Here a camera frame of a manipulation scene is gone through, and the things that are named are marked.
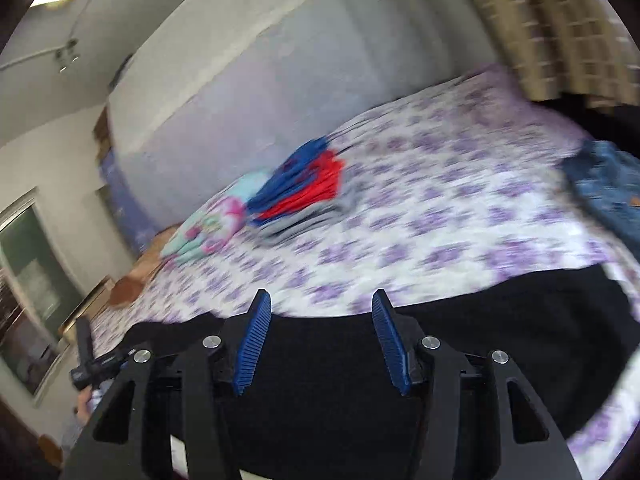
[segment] red cloth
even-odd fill
[[[322,152],[316,160],[309,164],[308,171],[316,176],[308,186],[281,200],[275,206],[258,215],[258,220],[267,220],[274,216],[295,213],[321,200],[332,200],[338,194],[340,172],[344,162],[335,158],[331,150]]]

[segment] ribbed blue pad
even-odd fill
[[[236,395],[242,395],[244,389],[254,380],[255,367],[258,364],[262,345],[267,337],[271,322],[271,296],[269,293],[266,291],[258,292],[258,298],[255,298],[255,301],[257,301],[257,305],[254,316],[249,321],[246,334],[238,349],[236,373],[233,380]]]
[[[408,358],[391,314],[387,311],[388,308],[393,308],[389,300],[386,296],[382,296],[379,291],[376,292],[371,303],[373,326],[376,329],[378,341],[382,347],[386,369],[391,376],[391,382],[405,396],[411,389]]]

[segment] human hand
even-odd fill
[[[78,405],[77,405],[77,413],[76,416],[80,423],[85,426],[89,422],[89,417],[91,417],[91,411],[89,410],[89,401],[91,400],[92,388],[91,386],[87,386],[84,390],[82,390],[78,394]]]

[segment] silver screw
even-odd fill
[[[429,350],[435,350],[440,347],[440,340],[437,337],[428,335],[427,337],[422,338],[422,346]]]
[[[222,344],[222,339],[217,335],[208,335],[202,340],[204,348],[218,348]]]
[[[507,352],[503,352],[502,350],[496,350],[491,354],[491,359],[497,362],[499,365],[506,364],[509,360],[509,355]]]
[[[133,356],[133,360],[137,363],[146,363],[151,359],[151,352],[149,350],[138,350]]]

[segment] folded clothes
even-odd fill
[[[581,205],[640,261],[640,161],[606,140],[587,140],[562,170]]]
[[[303,189],[293,195],[280,200],[276,205],[257,216],[258,220],[268,220],[277,216],[295,213],[305,207],[322,200],[332,200],[338,193],[340,172],[344,162],[335,158],[334,152],[326,150],[309,165],[309,170],[315,173],[314,179]]]
[[[244,226],[244,204],[235,196],[220,198],[203,212],[198,209],[197,220],[187,220],[165,245],[161,256],[168,265],[181,265],[209,256],[224,247]]]
[[[334,224],[347,216],[355,208],[357,192],[353,182],[340,188],[332,200],[315,202],[303,210],[279,216],[262,223],[251,222],[249,229],[261,247],[273,247],[311,229]]]
[[[250,213],[261,213],[311,183],[316,172],[309,165],[327,149],[324,137],[300,146],[274,173],[262,189],[246,204]]]

